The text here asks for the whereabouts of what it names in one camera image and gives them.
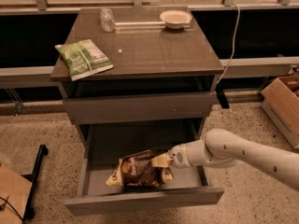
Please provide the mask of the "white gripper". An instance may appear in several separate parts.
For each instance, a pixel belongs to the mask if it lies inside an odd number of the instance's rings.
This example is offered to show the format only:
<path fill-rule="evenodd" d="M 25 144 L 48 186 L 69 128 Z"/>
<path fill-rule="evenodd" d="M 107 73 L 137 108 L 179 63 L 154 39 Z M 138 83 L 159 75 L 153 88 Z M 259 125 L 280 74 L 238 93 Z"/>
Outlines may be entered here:
<path fill-rule="evenodd" d="M 158 155 L 150 160 L 153 167 L 162 169 L 162 181 L 169 183 L 173 174 L 169 165 L 176 168 L 189 168 L 199 164 L 199 146 L 195 142 L 172 147 L 168 153 Z"/>

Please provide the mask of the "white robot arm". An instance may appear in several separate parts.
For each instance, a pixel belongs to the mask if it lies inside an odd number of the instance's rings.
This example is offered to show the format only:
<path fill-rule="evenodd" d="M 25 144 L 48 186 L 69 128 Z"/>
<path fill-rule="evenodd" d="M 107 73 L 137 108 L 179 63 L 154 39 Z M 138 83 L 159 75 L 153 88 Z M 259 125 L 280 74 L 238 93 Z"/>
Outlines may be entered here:
<path fill-rule="evenodd" d="M 172 147 L 151 160 L 153 166 L 182 169 L 195 166 L 223 168 L 246 162 L 286 186 L 299 190 L 299 154 L 244 139 L 223 129 L 208 131 L 203 139 Z"/>

